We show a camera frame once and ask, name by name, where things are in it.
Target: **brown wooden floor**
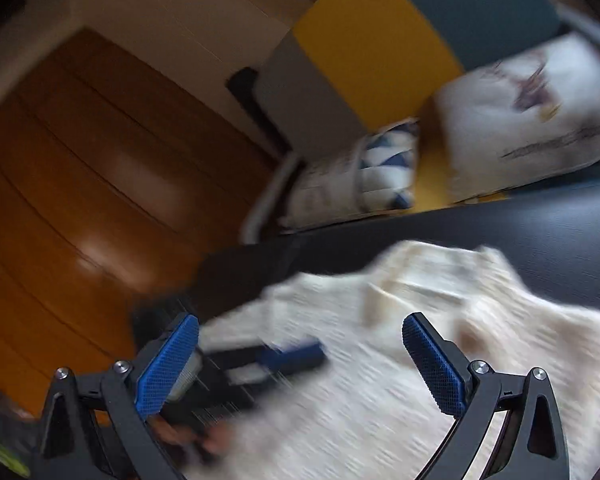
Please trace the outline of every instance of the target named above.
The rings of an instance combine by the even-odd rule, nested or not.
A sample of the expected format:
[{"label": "brown wooden floor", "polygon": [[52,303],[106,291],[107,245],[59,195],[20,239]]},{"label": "brown wooden floor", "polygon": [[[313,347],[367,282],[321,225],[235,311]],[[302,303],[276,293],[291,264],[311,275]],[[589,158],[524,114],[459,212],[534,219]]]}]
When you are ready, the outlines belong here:
[{"label": "brown wooden floor", "polygon": [[39,413],[61,365],[132,356],[128,310],[236,243],[271,176],[240,132],[84,30],[0,107],[0,387]]}]

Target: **white pillow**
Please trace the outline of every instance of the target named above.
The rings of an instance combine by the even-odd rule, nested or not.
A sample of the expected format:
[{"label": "white pillow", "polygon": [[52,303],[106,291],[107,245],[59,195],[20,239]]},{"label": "white pillow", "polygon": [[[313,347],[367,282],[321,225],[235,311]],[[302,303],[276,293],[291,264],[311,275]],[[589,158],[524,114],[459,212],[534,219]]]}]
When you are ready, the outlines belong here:
[{"label": "white pillow", "polygon": [[307,167],[286,203],[283,226],[301,229],[411,207],[418,123],[406,119]]},{"label": "white pillow", "polygon": [[576,32],[452,81],[436,104],[456,201],[600,160],[600,53]]}]

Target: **screw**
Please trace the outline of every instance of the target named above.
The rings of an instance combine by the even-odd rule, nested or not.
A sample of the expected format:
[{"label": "screw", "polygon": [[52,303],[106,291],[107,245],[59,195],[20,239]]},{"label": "screw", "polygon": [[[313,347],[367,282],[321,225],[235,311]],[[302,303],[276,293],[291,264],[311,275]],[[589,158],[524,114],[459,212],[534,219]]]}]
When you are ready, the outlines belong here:
[{"label": "screw", "polygon": [[130,368],[131,368],[131,365],[127,361],[116,361],[113,364],[113,369],[118,374],[124,374],[124,373],[128,372]]},{"label": "screw", "polygon": [[538,381],[544,381],[546,379],[546,372],[542,370],[542,368],[534,368],[531,372]]},{"label": "screw", "polygon": [[69,376],[69,368],[58,368],[58,370],[55,371],[54,373],[54,377],[56,379],[60,379],[62,381],[62,379],[66,379]]},{"label": "screw", "polygon": [[474,372],[477,374],[485,374],[489,371],[489,365],[484,361],[474,361],[471,363],[471,368],[473,368]]}]

